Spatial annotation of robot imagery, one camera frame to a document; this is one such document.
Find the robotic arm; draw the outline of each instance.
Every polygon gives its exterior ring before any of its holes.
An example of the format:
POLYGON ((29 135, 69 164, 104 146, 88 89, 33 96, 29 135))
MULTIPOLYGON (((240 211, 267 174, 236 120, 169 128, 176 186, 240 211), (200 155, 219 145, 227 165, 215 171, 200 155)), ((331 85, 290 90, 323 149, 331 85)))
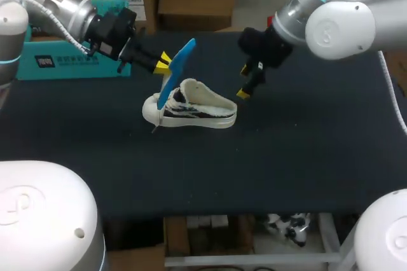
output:
POLYGON ((407 0, 290 0, 265 31, 246 29, 240 48, 250 56, 242 74, 251 77, 238 96, 249 98, 295 46, 338 60, 366 51, 407 46, 407 0))
POLYGON ((142 49, 135 31, 136 13, 122 9, 116 16, 98 15, 90 0, 0 0, 0 99, 2 88, 15 77, 28 22, 48 34, 60 36, 81 52, 99 52, 126 63, 140 63, 154 72, 160 56, 142 49), (90 48, 81 45, 87 41, 90 48))

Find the robot logo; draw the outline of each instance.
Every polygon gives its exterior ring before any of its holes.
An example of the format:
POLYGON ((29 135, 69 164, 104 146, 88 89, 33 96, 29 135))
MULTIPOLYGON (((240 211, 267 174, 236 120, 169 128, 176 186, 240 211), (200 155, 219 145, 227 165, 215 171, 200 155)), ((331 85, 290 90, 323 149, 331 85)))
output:
POLYGON ((315 42, 320 46, 332 47, 335 43, 335 38, 339 34, 339 27, 332 20, 323 20, 315 28, 315 42))
POLYGON ((37 188, 14 186, 0 191, 0 226, 14 225, 31 217, 45 205, 45 197, 37 188))

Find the cable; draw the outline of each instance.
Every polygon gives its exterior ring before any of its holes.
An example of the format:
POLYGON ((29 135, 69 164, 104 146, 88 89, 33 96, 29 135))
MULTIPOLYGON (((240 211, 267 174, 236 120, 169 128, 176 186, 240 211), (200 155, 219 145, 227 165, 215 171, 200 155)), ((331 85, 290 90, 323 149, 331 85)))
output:
POLYGON ((394 93, 393 82, 392 78, 390 77, 389 69, 387 68, 386 59, 384 57, 383 52, 378 52, 380 63, 382 64, 383 73, 387 82, 387 86, 389 87, 390 98, 392 99, 393 108, 396 112, 397 119, 399 120, 400 126, 403 129, 404 133, 407 135, 407 126, 401 116, 399 104, 397 103, 396 94, 394 93))
POLYGON ((12 2, 26 2, 34 5, 35 7, 39 8, 41 12, 43 12, 62 32, 64 35, 65 39, 70 42, 72 45, 74 45, 81 53, 84 55, 88 55, 89 49, 84 47, 81 43, 77 42, 71 34, 66 30, 66 28, 62 25, 62 23, 57 19, 57 17, 52 13, 51 10, 48 8, 45 8, 42 4, 39 4, 35 2, 35 0, 0 0, 0 6, 7 4, 7 3, 12 3, 12 2))

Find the shoe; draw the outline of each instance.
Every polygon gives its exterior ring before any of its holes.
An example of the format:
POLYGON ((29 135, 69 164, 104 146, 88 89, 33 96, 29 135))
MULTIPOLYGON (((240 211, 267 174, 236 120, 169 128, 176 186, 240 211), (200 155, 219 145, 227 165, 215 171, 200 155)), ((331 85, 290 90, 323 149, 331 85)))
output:
POLYGON ((171 91, 161 111, 157 109, 159 96, 149 97, 142 107, 144 119, 155 126, 225 129, 236 121, 237 105, 195 79, 185 79, 171 91))

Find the black table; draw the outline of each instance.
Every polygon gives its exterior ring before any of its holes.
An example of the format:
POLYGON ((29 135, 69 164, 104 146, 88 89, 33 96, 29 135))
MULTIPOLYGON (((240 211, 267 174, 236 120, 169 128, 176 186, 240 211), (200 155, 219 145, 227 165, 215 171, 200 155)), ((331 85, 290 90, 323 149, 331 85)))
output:
MULTIPOLYGON (((170 55, 191 35, 147 44, 170 55)), ((237 34, 200 34, 185 77, 235 100, 234 127, 153 126, 161 78, 25 81, 0 115, 0 160, 44 160, 88 183, 107 218, 241 212, 361 212, 407 187, 406 136, 377 54, 326 62, 296 50, 248 102, 237 34)))

